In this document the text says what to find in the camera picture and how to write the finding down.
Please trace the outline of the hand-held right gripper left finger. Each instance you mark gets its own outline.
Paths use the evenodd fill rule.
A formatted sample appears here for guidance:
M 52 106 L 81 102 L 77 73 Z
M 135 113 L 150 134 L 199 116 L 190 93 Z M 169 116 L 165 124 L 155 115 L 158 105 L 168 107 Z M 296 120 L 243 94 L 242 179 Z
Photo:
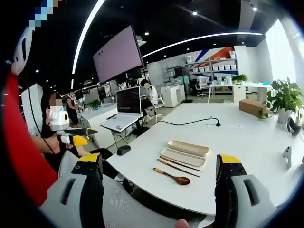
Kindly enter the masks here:
M 39 209 L 56 228 L 104 227 L 102 180 L 101 154 L 81 157 L 71 173 L 47 190 L 47 199 Z

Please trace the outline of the person's right hand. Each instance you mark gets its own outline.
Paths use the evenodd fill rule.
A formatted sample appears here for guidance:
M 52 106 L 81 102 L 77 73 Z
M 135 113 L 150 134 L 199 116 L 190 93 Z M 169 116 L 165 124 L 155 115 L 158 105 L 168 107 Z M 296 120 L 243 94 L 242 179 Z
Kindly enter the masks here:
M 190 228 L 188 222 L 184 219 L 179 219 L 175 222 L 174 228 Z

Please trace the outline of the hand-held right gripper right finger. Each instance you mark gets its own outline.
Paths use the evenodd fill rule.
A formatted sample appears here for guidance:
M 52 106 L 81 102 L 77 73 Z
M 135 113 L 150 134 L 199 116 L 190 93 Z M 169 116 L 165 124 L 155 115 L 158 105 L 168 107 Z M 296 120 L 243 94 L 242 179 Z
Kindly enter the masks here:
M 268 189 L 234 156 L 217 155 L 214 194 L 216 228 L 261 228 L 276 211 Z

